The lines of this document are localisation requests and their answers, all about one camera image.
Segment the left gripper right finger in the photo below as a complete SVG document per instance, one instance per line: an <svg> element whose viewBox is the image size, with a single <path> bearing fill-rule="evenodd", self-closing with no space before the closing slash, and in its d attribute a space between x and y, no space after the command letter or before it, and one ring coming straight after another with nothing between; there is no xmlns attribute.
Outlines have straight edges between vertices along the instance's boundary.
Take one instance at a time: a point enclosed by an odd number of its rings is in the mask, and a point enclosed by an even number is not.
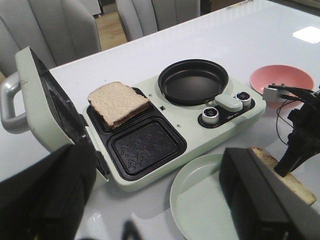
<svg viewBox="0 0 320 240"><path fill-rule="evenodd" d="M251 149L225 149L219 182L239 239L320 238L320 215Z"/></svg>

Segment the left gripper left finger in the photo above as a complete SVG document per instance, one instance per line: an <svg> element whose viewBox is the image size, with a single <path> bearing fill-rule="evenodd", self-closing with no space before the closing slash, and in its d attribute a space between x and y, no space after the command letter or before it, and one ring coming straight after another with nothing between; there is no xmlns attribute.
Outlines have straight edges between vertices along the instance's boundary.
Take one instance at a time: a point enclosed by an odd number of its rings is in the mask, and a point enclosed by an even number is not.
<svg viewBox="0 0 320 240"><path fill-rule="evenodd" d="M2 240L73 240L96 181L96 151L67 144L0 183Z"/></svg>

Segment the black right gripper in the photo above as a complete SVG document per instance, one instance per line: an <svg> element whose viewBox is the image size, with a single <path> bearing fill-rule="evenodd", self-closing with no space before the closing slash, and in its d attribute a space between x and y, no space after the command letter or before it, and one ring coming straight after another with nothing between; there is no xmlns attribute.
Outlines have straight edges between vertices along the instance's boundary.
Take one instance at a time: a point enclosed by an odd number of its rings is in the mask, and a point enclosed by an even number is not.
<svg viewBox="0 0 320 240"><path fill-rule="evenodd" d="M293 94L282 94L283 99L303 103L300 109L293 109L287 117L292 122L288 148L274 167L278 175L285 177L320 153L320 92L290 86L283 86L282 89Z"/></svg>

